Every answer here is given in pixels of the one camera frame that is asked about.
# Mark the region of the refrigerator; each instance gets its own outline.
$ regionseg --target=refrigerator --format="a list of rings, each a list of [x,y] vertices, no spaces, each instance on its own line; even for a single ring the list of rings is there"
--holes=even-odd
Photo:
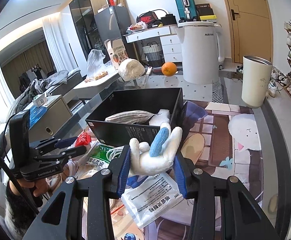
[[[137,59],[133,43],[127,43],[125,37],[123,37],[127,34],[127,28],[131,25],[126,7],[111,6],[97,13],[94,18],[103,44],[106,40],[122,39],[128,57]]]

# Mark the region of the green medicine packet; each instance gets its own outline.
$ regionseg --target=green medicine packet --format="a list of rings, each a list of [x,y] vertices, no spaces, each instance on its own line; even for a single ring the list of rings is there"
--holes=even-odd
[[[110,161],[107,159],[106,153],[111,149],[112,147],[96,142],[91,150],[87,164],[99,166],[101,169],[107,168],[110,164]]]

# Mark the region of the black furry sleeve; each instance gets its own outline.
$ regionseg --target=black furry sleeve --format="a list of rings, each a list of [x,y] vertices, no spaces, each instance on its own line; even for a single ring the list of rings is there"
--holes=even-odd
[[[7,183],[5,224],[15,240],[21,240],[35,218],[22,196],[14,195]]]

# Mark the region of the black bag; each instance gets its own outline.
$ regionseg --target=black bag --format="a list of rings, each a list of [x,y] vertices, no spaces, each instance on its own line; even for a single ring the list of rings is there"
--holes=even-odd
[[[144,14],[141,14],[140,16],[138,16],[136,18],[136,22],[145,22],[147,25],[151,25],[152,23],[154,23],[156,20],[158,19],[157,15],[155,14],[155,12],[149,11],[146,12]]]

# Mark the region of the teal suitcase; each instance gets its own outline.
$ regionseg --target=teal suitcase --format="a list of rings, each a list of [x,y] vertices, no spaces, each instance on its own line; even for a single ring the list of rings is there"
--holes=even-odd
[[[199,20],[194,0],[175,0],[175,2],[179,11],[180,23]]]

